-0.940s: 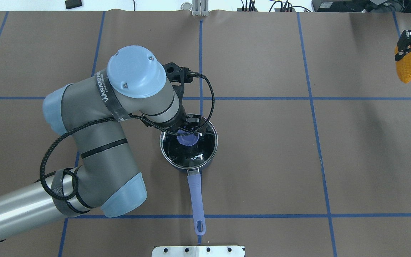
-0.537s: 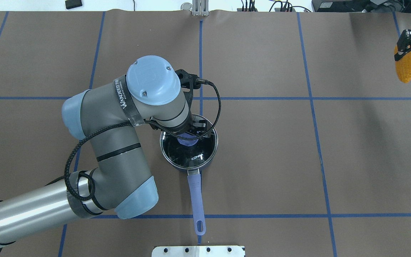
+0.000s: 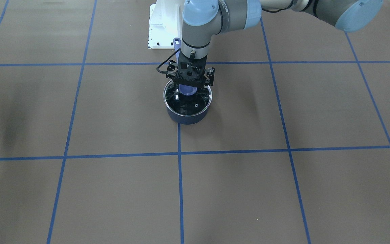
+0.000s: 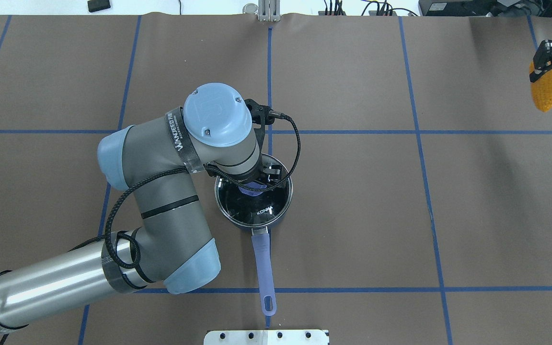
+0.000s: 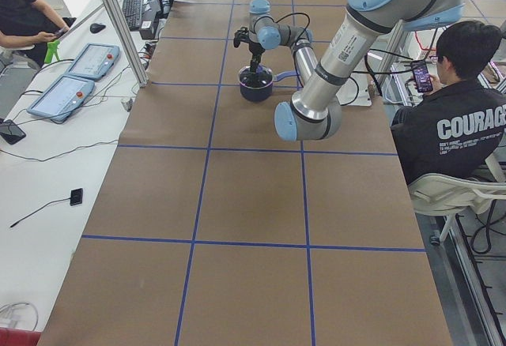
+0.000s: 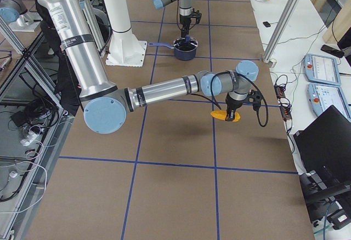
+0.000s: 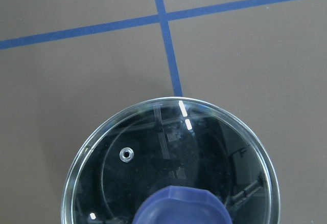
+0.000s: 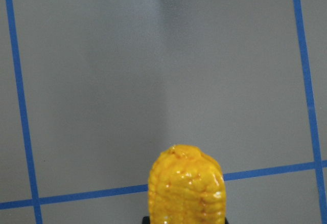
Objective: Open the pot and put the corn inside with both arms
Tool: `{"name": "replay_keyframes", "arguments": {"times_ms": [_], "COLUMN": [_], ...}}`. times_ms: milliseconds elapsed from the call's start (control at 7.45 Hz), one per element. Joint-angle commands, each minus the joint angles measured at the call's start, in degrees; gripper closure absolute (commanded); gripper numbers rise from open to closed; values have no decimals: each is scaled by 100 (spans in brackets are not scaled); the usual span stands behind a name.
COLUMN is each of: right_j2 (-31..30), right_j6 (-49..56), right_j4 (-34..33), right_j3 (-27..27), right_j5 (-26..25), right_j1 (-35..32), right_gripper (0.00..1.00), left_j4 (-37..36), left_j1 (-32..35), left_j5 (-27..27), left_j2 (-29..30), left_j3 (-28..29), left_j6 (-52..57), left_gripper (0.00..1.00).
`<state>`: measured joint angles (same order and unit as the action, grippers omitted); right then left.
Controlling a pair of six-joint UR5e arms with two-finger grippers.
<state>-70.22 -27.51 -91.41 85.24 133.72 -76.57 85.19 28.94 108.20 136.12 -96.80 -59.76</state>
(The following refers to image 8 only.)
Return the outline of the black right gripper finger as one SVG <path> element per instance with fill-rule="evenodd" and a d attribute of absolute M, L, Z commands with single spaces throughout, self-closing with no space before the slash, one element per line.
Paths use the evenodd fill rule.
<path fill-rule="evenodd" d="M 150 224 L 150 217 L 149 216 L 144 216 L 142 218 L 142 224 Z"/>

